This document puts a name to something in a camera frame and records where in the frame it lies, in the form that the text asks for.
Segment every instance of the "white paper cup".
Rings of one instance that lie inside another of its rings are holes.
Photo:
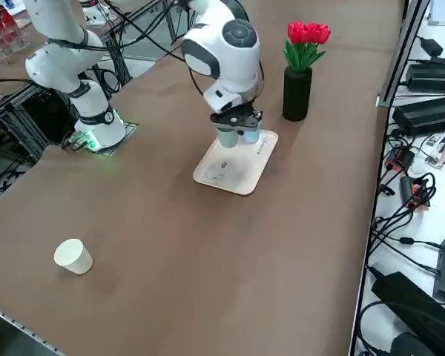
[[[64,241],[54,252],[54,262],[75,274],[84,274],[92,267],[93,260],[81,240]]]

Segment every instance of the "flower vase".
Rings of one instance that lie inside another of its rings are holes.
[[[283,78],[283,117],[289,121],[302,121],[309,112],[312,69],[294,72],[287,67]]]

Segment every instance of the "table surface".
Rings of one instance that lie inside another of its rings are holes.
[[[426,39],[434,39],[443,48],[444,51],[441,57],[445,58],[445,26],[429,26],[428,21],[425,19],[419,28],[419,36]],[[429,59],[430,57],[422,50],[420,42],[415,40],[412,46],[410,59]],[[408,66],[406,66],[401,81],[405,80],[405,73]],[[427,95],[425,97],[412,97],[411,95]],[[421,102],[429,99],[437,99],[437,97],[428,97],[429,93],[412,93],[405,87],[399,87],[394,100],[394,106],[405,105],[411,102]],[[392,114],[394,108],[390,112],[390,121],[392,120]],[[395,129],[396,125],[389,126],[389,130]],[[419,147],[425,136],[418,137],[414,141],[414,146]],[[385,152],[389,151],[391,147],[386,145]],[[423,145],[422,149],[429,153],[429,146]],[[404,228],[398,229],[391,236],[394,238],[400,237],[412,237],[418,241],[430,241],[433,243],[442,243],[445,240],[445,166],[442,170],[438,170],[430,167],[424,161],[426,155],[414,150],[417,154],[412,167],[409,169],[409,175],[411,177],[418,177],[424,173],[431,172],[435,175],[437,193],[432,198],[432,206],[428,211],[416,212],[411,223]],[[386,175],[383,182],[392,177],[394,172]],[[400,177],[394,179],[389,184],[390,188],[393,188],[398,192]],[[394,213],[401,206],[401,197],[397,193],[393,197],[386,197],[383,194],[380,195],[378,203],[375,209],[375,216],[388,217]],[[407,256],[410,256],[413,260],[423,263],[426,266],[435,268],[438,261],[438,250],[434,248],[427,248],[424,245],[415,244],[413,246],[404,246],[399,243],[387,240],[387,242],[398,250],[402,251]],[[394,251],[384,245],[381,245],[376,252],[369,259],[369,265],[373,266],[377,264],[378,268],[383,268],[385,273],[393,273],[401,271],[412,282],[414,282],[419,288],[424,290],[428,295],[432,296],[434,276],[429,272],[425,272],[417,266],[411,264],[405,260],[402,256],[396,254]],[[378,300],[378,298],[372,293],[371,287],[375,278],[368,273],[364,284],[362,306],[366,306],[369,303]],[[363,318],[362,322],[363,336],[368,340],[370,344],[382,350],[389,351],[392,340],[400,333],[407,332],[408,328],[385,306],[378,306],[370,309]],[[361,350],[360,341],[357,342],[357,349]]]
[[[280,136],[251,196],[192,180],[214,140],[210,109],[164,58],[113,98],[140,124],[114,156],[48,148],[0,199],[0,309],[67,355],[347,353],[401,4],[244,5],[266,72],[258,106]],[[294,20],[333,31],[298,123],[280,115]],[[82,277],[53,263],[71,237],[94,257]]]

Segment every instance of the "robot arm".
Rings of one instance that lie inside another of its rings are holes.
[[[101,87],[91,80],[81,80],[79,73],[96,64],[103,52],[61,46],[66,41],[76,45],[103,47],[99,37],[77,23],[69,0],[24,0],[31,21],[49,43],[27,58],[30,78],[46,88],[66,93],[79,112],[75,129],[85,133],[89,149],[98,151],[113,146],[125,136],[125,126],[109,105]]]
[[[179,6],[197,13],[181,49],[190,69],[216,79],[203,95],[215,112],[212,123],[219,128],[255,131],[260,113],[254,111],[252,102],[260,83],[260,42],[244,9],[232,1],[179,0]]]

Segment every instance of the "white tray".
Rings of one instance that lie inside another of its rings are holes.
[[[261,130],[257,143],[239,142],[224,148],[216,139],[193,172],[198,183],[239,195],[249,195],[257,187],[268,159],[277,144],[275,132]]]

